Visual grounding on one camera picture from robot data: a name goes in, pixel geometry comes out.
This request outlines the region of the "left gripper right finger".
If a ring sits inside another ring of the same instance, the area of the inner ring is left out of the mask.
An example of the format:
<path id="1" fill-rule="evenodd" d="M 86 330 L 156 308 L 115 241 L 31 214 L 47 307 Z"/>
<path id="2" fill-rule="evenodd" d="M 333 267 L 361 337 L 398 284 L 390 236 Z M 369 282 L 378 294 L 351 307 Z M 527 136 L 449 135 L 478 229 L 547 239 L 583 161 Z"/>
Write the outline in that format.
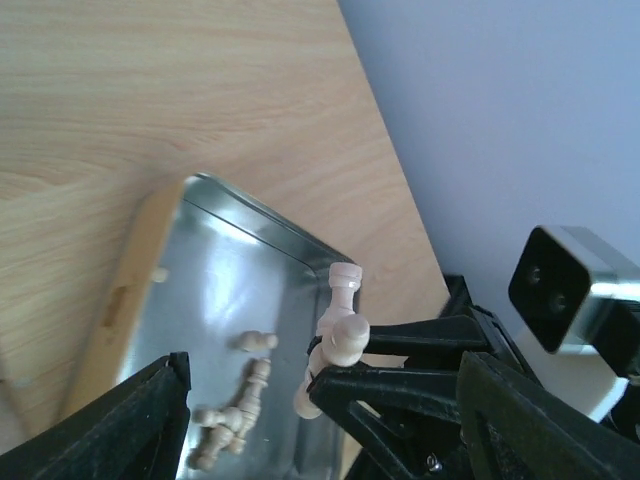
<path id="1" fill-rule="evenodd" d="M 639 446 L 486 353 L 463 354 L 457 401 L 477 479 L 506 479 L 513 453 L 535 479 L 637 479 Z"/>

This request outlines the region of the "gold tin with light pieces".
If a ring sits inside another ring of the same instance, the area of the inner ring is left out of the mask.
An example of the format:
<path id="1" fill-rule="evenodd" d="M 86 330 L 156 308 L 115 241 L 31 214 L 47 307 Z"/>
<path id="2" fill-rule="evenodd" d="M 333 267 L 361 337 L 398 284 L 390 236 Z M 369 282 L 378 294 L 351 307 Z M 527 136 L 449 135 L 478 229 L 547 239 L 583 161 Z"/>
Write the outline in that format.
<path id="1" fill-rule="evenodd" d="M 262 355 L 271 373 L 243 451 L 221 452 L 208 471 L 192 468 L 202 431 L 191 424 L 177 477 L 336 479 L 339 428 L 300 418 L 293 399 L 317 323 L 328 308 L 356 310 L 361 281 L 351 259 L 230 184 L 205 174 L 180 180 L 139 209 L 62 413 L 171 352 L 189 356 L 189 408 L 222 409 Z M 242 350 L 256 333 L 275 334 L 277 345 Z"/>

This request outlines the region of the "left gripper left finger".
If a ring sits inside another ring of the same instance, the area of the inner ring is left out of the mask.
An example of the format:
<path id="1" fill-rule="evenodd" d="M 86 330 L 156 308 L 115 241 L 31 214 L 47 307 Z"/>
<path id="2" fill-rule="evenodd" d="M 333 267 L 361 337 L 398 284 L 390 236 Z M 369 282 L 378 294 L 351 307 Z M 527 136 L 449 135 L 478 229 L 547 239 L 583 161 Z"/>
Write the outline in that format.
<path id="1" fill-rule="evenodd" d="M 3 479 L 174 479 L 185 441 L 189 355 L 162 356 L 1 456 Z"/>

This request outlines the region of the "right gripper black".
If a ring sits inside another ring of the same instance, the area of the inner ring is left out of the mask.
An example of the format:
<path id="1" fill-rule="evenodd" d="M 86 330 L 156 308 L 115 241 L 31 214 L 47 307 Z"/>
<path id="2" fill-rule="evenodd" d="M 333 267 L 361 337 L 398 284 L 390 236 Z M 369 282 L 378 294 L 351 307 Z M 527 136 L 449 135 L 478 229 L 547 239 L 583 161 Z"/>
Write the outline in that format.
<path id="1" fill-rule="evenodd" d="M 487 351 L 478 322 L 455 315 L 419 322 L 372 326 L 365 352 L 393 356 L 444 356 Z M 390 367 L 327 367 L 309 395 L 324 414 L 358 442 L 345 479 L 472 479 L 462 438 L 453 371 Z M 639 390 L 626 389 L 601 424 L 639 443 Z M 503 479 L 536 476 L 488 426 Z"/>

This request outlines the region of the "light chess piece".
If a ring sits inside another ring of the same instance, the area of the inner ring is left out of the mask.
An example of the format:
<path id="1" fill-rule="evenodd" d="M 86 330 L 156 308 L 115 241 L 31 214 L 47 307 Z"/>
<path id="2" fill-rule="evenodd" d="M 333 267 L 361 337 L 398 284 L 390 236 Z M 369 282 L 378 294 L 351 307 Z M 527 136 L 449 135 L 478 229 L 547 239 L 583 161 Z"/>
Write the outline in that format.
<path id="1" fill-rule="evenodd" d="M 354 298 L 361 286 L 363 269 L 352 263 L 335 262 L 329 268 L 331 301 L 317 322 L 318 344 L 311 348 L 304 380 L 294 396 L 293 405 L 303 419 L 315 419 L 321 410 L 311 400 L 307 389 L 326 367 L 351 367 L 362 357 L 370 339 L 370 324 L 356 314 Z"/>

